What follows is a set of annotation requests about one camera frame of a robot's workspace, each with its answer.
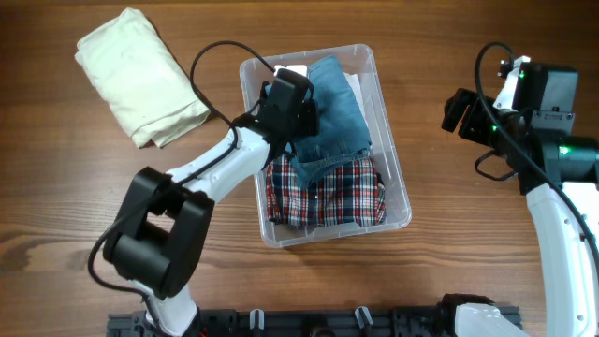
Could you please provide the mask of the blue denim jeans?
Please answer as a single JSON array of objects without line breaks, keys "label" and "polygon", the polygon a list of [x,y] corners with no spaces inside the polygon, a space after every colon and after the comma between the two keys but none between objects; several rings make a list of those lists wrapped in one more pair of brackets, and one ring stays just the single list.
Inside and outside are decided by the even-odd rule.
[{"label": "blue denim jeans", "polygon": [[[338,167],[369,155],[372,141],[358,102],[339,60],[322,58],[308,66],[308,78],[274,78],[262,85],[259,119],[266,120],[266,140],[271,142],[269,162],[284,157],[298,175],[301,187],[308,187]],[[319,134],[290,139],[275,127],[287,111],[295,111],[304,100],[314,99],[319,112]]]}]

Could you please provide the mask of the plaid cloth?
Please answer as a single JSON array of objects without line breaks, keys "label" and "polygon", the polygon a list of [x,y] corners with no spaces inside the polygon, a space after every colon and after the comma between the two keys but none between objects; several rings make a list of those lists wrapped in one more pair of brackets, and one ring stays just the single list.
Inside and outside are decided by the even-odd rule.
[{"label": "plaid cloth", "polygon": [[268,219],[292,228],[356,223],[372,227],[385,222],[386,188],[372,158],[336,168],[308,187],[301,187],[289,160],[280,157],[266,168]]}]

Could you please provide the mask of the cream cloth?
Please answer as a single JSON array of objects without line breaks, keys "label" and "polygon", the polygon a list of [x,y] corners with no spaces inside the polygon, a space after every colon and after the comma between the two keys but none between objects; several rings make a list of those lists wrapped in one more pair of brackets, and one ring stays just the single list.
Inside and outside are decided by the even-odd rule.
[{"label": "cream cloth", "polygon": [[151,22],[134,8],[77,43],[75,60],[138,148],[163,147],[203,124],[209,108]]}]

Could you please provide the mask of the white printed t-shirt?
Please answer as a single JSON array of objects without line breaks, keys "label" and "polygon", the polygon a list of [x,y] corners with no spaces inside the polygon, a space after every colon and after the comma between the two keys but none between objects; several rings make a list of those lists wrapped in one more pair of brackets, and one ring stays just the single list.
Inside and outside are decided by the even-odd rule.
[{"label": "white printed t-shirt", "polygon": [[361,92],[361,86],[359,83],[358,75],[357,74],[348,74],[348,73],[343,73],[343,74],[352,89],[352,92],[356,98],[356,101],[358,102],[359,110],[360,110],[362,117],[365,117],[363,96],[362,96],[362,92]]}]

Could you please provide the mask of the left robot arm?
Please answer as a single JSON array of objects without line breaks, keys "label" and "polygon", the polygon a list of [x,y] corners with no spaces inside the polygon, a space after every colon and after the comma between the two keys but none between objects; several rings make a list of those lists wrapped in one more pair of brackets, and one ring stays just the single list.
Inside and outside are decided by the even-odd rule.
[{"label": "left robot arm", "polygon": [[284,153],[302,131],[313,131],[313,85],[293,70],[276,72],[256,113],[236,118],[229,135],[185,166],[138,172],[103,257],[129,281],[146,307],[145,333],[184,336],[197,316],[187,283],[200,260],[215,205],[247,177]]}]

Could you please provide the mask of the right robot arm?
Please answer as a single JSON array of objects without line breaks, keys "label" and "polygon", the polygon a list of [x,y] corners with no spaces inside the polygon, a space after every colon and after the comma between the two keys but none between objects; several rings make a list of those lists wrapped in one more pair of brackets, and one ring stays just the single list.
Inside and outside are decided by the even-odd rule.
[{"label": "right robot arm", "polygon": [[502,62],[497,97],[460,88],[442,128],[503,158],[540,248],[550,336],[598,333],[598,141],[571,133],[578,73],[522,56]]}]

